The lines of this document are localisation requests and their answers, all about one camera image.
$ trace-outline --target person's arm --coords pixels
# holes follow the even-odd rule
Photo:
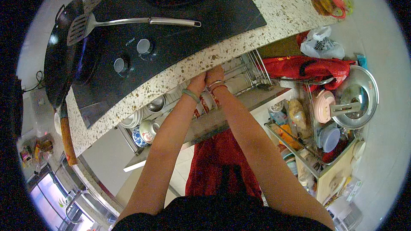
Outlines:
[[[205,73],[191,79],[188,90],[200,96],[204,89]],[[155,215],[164,208],[170,178],[184,142],[196,101],[183,94],[157,132],[136,188],[117,222],[133,213]]]
[[[207,72],[208,85],[223,79],[221,66]],[[213,94],[220,101],[231,131],[257,177],[269,206],[283,213],[315,219],[333,229],[330,214],[304,190],[248,109],[226,87],[218,84],[214,87]]]

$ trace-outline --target black glass cooktop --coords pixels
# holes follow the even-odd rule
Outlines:
[[[102,0],[93,13],[98,22],[164,17],[199,21],[201,27],[137,23],[95,28],[89,36],[99,42],[85,45],[82,60],[96,61],[96,67],[86,84],[72,85],[87,128],[167,67],[219,41],[267,24],[252,0]],[[139,56],[136,46],[141,39],[150,41],[150,54]],[[118,58],[129,62],[125,73],[114,70]]]

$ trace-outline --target slotted spatula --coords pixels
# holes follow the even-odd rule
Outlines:
[[[172,19],[172,18],[129,18],[114,20],[108,22],[97,22],[93,13],[87,13],[80,15],[73,20],[70,25],[69,33],[67,35],[67,46],[71,46],[85,38],[90,32],[98,26],[109,26],[117,24],[127,24],[127,23],[149,23],[149,24],[164,24],[164,25],[180,25],[180,26],[190,26],[190,27],[201,27],[201,22],[184,20],[184,19]]]

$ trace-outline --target speckled countertop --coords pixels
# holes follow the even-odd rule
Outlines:
[[[335,18],[318,15],[311,0],[253,1],[264,16],[266,26],[226,39],[165,69],[113,106],[90,129],[86,129],[73,90],[70,89],[66,101],[76,155],[79,156],[134,111],[183,81],[265,44],[337,22]],[[98,2],[100,0],[84,0],[86,11],[93,9]]]

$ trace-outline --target wooden handle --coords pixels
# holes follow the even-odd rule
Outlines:
[[[69,163],[69,166],[76,165],[77,158],[76,153],[74,152],[73,142],[71,141],[69,118],[61,118],[60,125],[67,162]]]

